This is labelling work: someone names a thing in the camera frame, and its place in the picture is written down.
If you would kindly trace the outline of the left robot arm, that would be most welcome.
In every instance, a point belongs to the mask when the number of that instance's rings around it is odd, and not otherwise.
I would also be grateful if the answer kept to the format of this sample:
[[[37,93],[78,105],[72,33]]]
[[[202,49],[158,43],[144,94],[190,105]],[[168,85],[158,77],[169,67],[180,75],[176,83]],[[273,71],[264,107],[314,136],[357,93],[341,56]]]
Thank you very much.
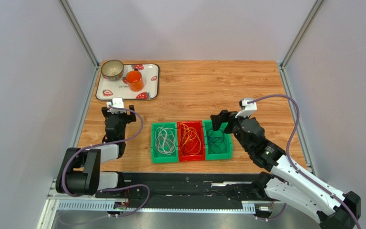
[[[119,173],[102,172],[101,164],[124,155],[126,143],[138,136],[126,137],[126,126],[142,120],[134,105],[109,103],[102,107],[105,135],[102,143],[86,147],[70,147],[66,150],[57,175],[55,189],[71,197],[93,196],[99,190],[117,188]]]

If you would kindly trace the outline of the right green plastic bin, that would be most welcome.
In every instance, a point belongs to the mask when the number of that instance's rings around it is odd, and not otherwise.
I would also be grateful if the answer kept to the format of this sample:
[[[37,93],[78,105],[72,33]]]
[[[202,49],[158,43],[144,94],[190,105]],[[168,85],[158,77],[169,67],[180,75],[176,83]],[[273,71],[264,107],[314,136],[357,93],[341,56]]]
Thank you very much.
[[[224,133],[227,123],[222,123],[218,131],[214,131],[211,120],[203,120],[205,143],[205,160],[229,160],[232,158],[233,143],[231,136]]]

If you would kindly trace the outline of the ceramic bowl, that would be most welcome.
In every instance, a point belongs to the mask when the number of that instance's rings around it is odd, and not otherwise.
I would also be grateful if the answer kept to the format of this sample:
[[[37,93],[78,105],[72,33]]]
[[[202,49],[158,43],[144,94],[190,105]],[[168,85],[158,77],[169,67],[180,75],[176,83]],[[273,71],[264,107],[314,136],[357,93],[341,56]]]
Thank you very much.
[[[124,64],[119,60],[110,60],[105,62],[101,67],[101,73],[104,79],[119,80],[124,72]]]

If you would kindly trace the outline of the left green plastic bin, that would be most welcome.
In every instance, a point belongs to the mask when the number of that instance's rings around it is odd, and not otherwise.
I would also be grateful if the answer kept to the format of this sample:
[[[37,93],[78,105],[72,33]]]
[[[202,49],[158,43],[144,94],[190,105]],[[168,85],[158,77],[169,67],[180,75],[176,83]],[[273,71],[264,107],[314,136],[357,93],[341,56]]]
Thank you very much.
[[[152,124],[151,156],[155,164],[179,161],[176,122]]]

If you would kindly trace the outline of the green plastic bin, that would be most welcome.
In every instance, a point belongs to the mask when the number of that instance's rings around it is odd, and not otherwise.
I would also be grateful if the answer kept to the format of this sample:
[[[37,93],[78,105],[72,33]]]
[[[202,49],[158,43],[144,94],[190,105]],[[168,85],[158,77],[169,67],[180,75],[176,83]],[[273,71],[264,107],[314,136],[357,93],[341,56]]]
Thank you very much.
[[[179,161],[176,122],[152,124],[151,156],[155,164]]]
[[[224,133],[227,123],[222,123],[218,131],[214,131],[211,120],[203,120],[205,143],[205,160],[229,160],[232,158],[233,143],[231,136]]]

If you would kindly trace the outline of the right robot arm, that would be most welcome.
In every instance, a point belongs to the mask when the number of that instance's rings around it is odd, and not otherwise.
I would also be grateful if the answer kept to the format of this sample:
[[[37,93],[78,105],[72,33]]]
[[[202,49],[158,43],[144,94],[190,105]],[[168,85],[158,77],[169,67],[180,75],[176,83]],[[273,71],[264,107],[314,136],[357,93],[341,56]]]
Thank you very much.
[[[361,198],[328,185],[288,158],[288,154],[265,137],[255,118],[222,110],[211,116],[213,130],[226,124],[224,133],[232,134],[250,159],[265,172],[252,182],[257,194],[292,206],[322,229],[353,229],[361,216]]]

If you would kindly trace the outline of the orange glass cup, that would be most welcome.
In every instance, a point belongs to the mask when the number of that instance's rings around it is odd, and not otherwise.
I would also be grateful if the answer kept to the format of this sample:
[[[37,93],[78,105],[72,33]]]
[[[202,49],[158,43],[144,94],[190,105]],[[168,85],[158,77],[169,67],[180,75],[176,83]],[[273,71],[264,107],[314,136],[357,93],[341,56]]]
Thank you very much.
[[[126,74],[125,78],[131,91],[138,92],[143,89],[144,82],[140,71],[130,71]]]

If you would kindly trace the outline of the aluminium frame rail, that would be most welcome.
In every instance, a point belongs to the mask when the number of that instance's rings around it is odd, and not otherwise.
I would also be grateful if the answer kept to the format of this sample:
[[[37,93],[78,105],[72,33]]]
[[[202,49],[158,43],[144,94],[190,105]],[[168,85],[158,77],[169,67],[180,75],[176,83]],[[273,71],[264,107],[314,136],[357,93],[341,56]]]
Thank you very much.
[[[151,197],[149,187],[144,184],[124,187],[122,191],[99,191],[93,196],[72,198],[49,191],[47,205],[52,210],[89,210],[106,212],[109,215],[121,215],[133,211],[141,212],[173,212],[173,213],[237,213],[253,214],[258,218],[268,218],[273,211],[273,202],[283,203],[272,199],[256,200],[226,200],[215,197]]]

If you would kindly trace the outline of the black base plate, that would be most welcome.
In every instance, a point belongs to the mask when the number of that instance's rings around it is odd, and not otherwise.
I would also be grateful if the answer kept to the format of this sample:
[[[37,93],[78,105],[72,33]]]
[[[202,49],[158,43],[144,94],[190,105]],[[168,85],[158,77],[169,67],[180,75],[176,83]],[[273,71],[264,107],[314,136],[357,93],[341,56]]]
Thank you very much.
[[[252,184],[257,174],[124,173],[121,187],[144,184],[151,197],[209,197],[226,200],[273,200]]]

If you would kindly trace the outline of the white strawberry tray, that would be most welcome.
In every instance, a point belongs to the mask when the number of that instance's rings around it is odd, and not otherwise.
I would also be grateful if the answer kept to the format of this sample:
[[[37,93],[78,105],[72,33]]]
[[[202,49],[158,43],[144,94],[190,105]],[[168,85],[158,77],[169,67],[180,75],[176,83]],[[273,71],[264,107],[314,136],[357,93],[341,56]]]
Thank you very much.
[[[125,79],[126,74],[137,69],[142,74],[143,89],[134,92],[129,89]],[[122,98],[123,100],[153,100],[159,94],[160,67],[157,64],[129,64],[124,65],[124,73],[119,80],[111,81],[100,76],[96,98],[98,100],[111,100]]]

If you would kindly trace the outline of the red plastic bin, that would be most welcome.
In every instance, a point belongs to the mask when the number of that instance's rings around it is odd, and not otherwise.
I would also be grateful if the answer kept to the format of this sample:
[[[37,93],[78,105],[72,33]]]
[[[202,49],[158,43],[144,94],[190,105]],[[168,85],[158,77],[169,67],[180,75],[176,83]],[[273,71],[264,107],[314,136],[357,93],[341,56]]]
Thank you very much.
[[[202,121],[177,123],[179,161],[205,160],[205,143]]]

